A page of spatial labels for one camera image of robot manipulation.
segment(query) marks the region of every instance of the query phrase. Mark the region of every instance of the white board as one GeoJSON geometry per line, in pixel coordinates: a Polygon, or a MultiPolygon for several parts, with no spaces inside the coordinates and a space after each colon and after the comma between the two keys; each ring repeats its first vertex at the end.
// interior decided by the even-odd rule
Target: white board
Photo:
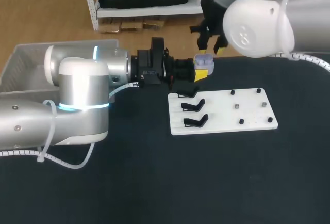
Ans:
{"type": "Polygon", "coordinates": [[[257,93],[257,88],[239,89],[235,90],[235,95],[231,95],[231,90],[204,91],[198,92],[193,99],[179,98],[177,93],[169,94],[172,135],[276,129],[277,119],[265,91],[260,89],[261,93],[257,93]],[[198,105],[201,99],[205,99],[205,105],[199,112],[183,112],[182,103],[198,105]],[[202,128],[185,127],[184,118],[200,120],[205,114],[208,114],[209,119],[202,128]],[[270,117],[273,118],[272,122],[268,122],[270,117]],[[240,119],[244,120],[244,124],[239,123],[240,119]]]}

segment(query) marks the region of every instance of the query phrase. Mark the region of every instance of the black tabletop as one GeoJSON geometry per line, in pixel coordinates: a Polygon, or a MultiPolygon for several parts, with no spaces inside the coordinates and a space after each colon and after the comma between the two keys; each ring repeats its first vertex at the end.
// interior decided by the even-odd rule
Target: black tabletop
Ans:
{"type": "MultiPolygon", "coordinates": [[[[330,223],[330,74],[304,61],[237,57],[216,61],[198,85],[264,88],[279,128],[172,136],[165,85],[122,91],[85,168],[0,158],[0,222],[330,223]]],[[[174,92],[193,87],[176,83],[174,92]]],[[[49,153],[78,164],[87,149],[49,153]]]]}

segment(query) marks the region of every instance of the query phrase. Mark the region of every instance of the gray bin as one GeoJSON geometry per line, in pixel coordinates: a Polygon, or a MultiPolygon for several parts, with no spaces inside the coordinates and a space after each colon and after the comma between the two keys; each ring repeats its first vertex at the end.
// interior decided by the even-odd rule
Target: gray bin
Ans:
{"type": "Polygon", "coordinates": [[[42,103],[53,100],[59,104],[59,89],[46,80],[44,56],[54,44],[118,47],[118,40],[35,43],[17,45],[0,77],[0,99],[28,99],[42,103]]]}

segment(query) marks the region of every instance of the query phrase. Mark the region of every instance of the metal shelf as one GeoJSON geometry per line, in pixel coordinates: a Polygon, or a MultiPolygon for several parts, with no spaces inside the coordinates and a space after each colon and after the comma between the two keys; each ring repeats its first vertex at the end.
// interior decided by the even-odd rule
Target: metal shelf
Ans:
{"type": "Polygon", "coordinates": [[[201,14],[202,8],[194,0],[185,4],[163,7],[135,8],[135,9],[113,9],[100,8],[98,1],[87,0],[94,30],[98,30],[98,18],[115,17],[140,17],[140,16],[162,16],[162,15],[186,15],[201,14]]]}
{"type": "Polygon", "coordinates": [[[185,4],[175,6],[148,7],[135,9],[102,9],[97,10],[98,18],[114,17],[139,17],[139,16],[161,16],[161,15],[185,15],[201,14],[202,8],[196,5],[195,0],[189,0],[185,4]]]}

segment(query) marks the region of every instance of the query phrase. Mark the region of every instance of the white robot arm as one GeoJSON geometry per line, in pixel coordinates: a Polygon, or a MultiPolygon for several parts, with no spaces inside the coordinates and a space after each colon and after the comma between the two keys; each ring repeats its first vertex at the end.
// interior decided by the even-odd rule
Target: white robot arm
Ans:
{"type": "Polygon", "coordinates": [[[248,57],[330,49],[330,0],[235,0],[223,28],[229,44],[248,57]]]}
{"type": "Polygon", "coordinates": [[[220,48],[248,57],[330,50],[330,0],[202,0],[202,8],[220,48]]]}

